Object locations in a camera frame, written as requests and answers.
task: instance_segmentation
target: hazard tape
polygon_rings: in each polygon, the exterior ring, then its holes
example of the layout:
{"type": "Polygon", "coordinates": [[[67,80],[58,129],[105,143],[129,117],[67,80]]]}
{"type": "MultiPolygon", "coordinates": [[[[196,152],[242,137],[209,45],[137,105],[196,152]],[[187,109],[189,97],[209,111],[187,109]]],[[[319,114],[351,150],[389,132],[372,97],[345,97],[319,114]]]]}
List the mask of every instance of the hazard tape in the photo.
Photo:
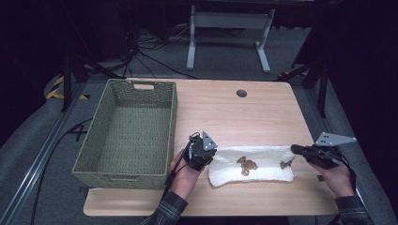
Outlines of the hazard tape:
{"type": "MultiPolygon", "coordinates": [[[[64,99],[64,95],[62,94],[57,94],[56,91],[58,90],[59,86],[61,85],[61,83],[64,81],[64,76],[59,75],[58,79],[56,79],[53,87],[50,90],[50,93],[47,95],[47,98],[60,98],[60,99],[64,99]]],[[[79,97],[80,100],[89,100],[90,99],[90,95],[81,95],[79,97]]]]}

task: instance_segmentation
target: plaid sleeve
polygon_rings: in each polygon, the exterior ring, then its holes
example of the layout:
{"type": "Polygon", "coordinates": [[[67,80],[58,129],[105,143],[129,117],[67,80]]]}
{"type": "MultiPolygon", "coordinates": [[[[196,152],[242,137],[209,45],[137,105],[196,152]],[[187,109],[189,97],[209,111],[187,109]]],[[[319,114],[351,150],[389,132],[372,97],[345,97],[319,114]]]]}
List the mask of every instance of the plaid sleeve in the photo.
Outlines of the plaid sleeve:
{"type": "Polygon", "coordinates": [[[188,203],[174,192],[169,191],[155,212],[146,218],[141,225],[174,225],[178,222],[188,203]]]}
{"type": "Polygon", "coordinates": [[[363,205],[360,197],[349,196],[335,200],[339,208],[340,219],[344,225],[373,225],[374,222],[363,205]]]}

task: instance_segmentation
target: person's right arm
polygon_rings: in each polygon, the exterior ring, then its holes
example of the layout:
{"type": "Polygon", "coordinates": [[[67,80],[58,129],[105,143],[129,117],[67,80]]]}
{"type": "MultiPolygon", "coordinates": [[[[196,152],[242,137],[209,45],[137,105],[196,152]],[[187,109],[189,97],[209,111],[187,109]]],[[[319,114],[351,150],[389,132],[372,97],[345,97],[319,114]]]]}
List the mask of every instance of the person's right arm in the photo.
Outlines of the person's right arm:
{"type": "Polygon", "coordinates": [[[343,224],[374,224],[362,200],[355,195],[351,186],[350,173],[345,165],[340,165],[330,170],[324,170],[311,163],[310,165],[322,174],[326,184],[336,195],[335,202],[339,208],[339,215],[343,224]]]}

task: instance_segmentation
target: person's left hand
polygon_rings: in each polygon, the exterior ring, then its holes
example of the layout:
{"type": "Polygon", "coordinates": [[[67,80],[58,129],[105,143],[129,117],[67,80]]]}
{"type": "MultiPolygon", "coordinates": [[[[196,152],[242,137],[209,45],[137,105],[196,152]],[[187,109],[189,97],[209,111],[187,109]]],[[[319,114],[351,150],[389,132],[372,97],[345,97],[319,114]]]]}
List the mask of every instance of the person's left hand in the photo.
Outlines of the person's left hand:
{"type": "MultiPolygon", "coordinates": [[[[173,159],[173,161],[170,163],[169,171],[171,171],[175,167],[182,152],[183,150],[181,150],[173,159]]],[[[187,165],[185,159],[182,158],[181,161],[179,162],[176,172],[178,173],[176,174],[175,180],[170,186],[170,190],[173,191],[175,194],[177,194],[179,197],[186,200],[188,196],[190,196],[190,194],[192,193],[193,189],[195,188],[196,182],[202,171],[196,171],[190,165],[187,165]]]]}

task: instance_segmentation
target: dark background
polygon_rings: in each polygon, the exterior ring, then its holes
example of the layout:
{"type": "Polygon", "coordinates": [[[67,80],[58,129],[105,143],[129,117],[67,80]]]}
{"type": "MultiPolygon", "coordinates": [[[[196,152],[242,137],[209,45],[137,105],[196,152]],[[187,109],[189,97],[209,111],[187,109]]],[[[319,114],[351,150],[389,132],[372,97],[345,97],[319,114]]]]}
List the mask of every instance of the dark background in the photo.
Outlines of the dark background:
{"type": "MultiPolygon", "coordinates": [[[[125,24],[117,13],[118,4],[111,1],[4,2],[0,7],[0,146],[45,103],[44,87],[58,74],[69,50],[96,61],[123,58],[129,52],[126,29],[138,32],[144,27],[165,38],[167,28],[186,23],[189,16],[187,6],[136,6],[131,23],[125,24]]],[[[300,17],[299,10],[280,10],[274,25],[315,23],[298,64],[316,59],[332,38],[330,81],[398,215],[394,174],[398,169],[394,142],[398,136],[398,20],[394,13],[398,8],[396,1],[363,1],[353,6],[337,14],[321,14],[318,20],[314,19],[318,13],[300,17]]]]}

